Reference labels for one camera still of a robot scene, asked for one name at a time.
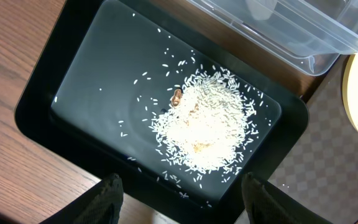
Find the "pile of rice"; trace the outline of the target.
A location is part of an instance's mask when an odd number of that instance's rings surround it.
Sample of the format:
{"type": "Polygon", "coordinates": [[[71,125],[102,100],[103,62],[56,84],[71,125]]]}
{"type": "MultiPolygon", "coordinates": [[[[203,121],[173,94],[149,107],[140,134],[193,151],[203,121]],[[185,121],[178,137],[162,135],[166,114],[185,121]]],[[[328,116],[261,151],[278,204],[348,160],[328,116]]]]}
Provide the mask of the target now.
{"type": "Polygon", "coordinates": [[[183,197],[208,200],[280,116],[270,97],[128,9],[95,17],[51,109],[183,197]]]}

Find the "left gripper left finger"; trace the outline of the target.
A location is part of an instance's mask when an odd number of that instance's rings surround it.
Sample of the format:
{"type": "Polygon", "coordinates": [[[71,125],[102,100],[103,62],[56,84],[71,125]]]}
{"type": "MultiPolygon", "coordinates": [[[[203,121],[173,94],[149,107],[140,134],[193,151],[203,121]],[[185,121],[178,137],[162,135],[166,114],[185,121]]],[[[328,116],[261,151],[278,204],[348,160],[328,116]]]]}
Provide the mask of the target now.
{"type": "Polygon", "coordinates": [[[123,204],[122,179],[111,174],[40,224],[113,224],[123,204]]]}

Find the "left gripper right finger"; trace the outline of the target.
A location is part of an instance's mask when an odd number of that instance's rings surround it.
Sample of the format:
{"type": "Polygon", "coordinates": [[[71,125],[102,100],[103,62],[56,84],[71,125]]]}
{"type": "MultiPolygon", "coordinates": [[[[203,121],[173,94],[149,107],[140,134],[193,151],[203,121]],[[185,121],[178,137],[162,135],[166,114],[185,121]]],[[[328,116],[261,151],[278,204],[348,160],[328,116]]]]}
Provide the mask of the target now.
{"type": "Polygon", "coordinates": [[[328,223],[269,181],[251,172],[242,176],[241,187],[245,210],[251,223],[328,223]]]}

